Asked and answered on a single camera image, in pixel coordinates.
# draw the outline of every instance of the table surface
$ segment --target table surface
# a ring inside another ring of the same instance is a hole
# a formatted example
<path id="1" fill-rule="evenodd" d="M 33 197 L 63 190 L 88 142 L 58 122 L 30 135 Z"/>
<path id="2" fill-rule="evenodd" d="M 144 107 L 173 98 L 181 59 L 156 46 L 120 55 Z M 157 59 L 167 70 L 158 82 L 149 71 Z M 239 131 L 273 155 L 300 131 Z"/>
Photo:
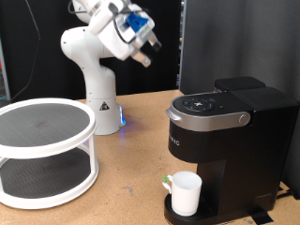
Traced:
<path id="1" fill-rule="evenodd" d="M 109 136 L 96 136 L 99 175 L 81 197 L 50 209 L 21 210 L 0 204 L 4 224 L 151 224 L 167 225 L 163 214 L 168 190 L 165 174 L 196 172 L 197 165 L 171 155 L 169 117 L 165 110 L 180 91 L 117 97 L 127 124 Z M 287 187 L 278 194 L 284 193 Z M 275 225 L 300 224 L 300 201 L 292 196 L 277 200 L 269 212 Z M 255 224 L 251 217 L 223 224 Z"/>

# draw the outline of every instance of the white turntable organizer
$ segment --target white turntable organizer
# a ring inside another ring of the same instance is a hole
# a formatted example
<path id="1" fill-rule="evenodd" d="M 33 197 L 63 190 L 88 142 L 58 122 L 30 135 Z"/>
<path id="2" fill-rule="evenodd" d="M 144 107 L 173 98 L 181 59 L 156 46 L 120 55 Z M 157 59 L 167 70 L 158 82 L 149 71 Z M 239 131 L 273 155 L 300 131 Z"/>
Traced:
<path id="1" fill-rule="evenodd" d="M 0 203 L 39 209 L 82 195 L 98 177 L 95 130 L 93 111 L 78 101 L 39 98 L 0 109 Z"/>

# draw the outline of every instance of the white mug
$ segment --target white mug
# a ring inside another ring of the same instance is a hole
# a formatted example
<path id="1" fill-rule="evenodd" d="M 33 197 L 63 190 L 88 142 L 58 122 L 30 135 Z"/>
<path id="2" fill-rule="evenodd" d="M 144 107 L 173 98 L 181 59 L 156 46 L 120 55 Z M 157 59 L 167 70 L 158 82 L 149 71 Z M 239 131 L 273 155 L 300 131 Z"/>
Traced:
<path id="1" fill-rule="evenodd" d="M 167 180 L 172 181 L 172 187 L 167 184 Z M 172 210 L 184 217 L 197 212 L 202 184 L 202 179 L 194 172 L 165 175 L 162 181 L 162 185 L 172 194 Z"/>

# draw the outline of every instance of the control panel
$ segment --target control panel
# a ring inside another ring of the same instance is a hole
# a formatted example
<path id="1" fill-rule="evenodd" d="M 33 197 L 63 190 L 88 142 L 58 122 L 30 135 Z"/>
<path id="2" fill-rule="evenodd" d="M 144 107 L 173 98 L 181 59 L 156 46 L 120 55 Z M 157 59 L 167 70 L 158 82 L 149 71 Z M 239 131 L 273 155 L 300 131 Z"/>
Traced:
<path id="1" fill-rule="evenodd" d="M 182 113 L 195 116 L 250 113 L 253 111 L 253 108 L 229 92 L 182 96 L 173 102 L 173 106 Z"/>
<path id="2" fill-rule="evenodd" d="M 209 99 L 203 98 L 188 98 L 184 100 L 184 106 L 188 110 L 203 112 L 214 109 L 214 103 Z"/>

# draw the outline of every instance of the black coffee maker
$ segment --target black coffee maker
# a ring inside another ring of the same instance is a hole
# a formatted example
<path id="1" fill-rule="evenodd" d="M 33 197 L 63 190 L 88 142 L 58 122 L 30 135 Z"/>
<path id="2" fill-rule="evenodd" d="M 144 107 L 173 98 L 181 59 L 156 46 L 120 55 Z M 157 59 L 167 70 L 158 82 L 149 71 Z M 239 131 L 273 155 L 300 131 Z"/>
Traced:
<path id="1" fill-rule="evenodd" d="M 181 217 L 165 199 L 174 225 L 218 224 L 272 210 L 299 111 L 297 100 L 254 78 L 216 80 L 215 92 L 175 98 L 169 150 L 198 163 L 198 211 Z"/>

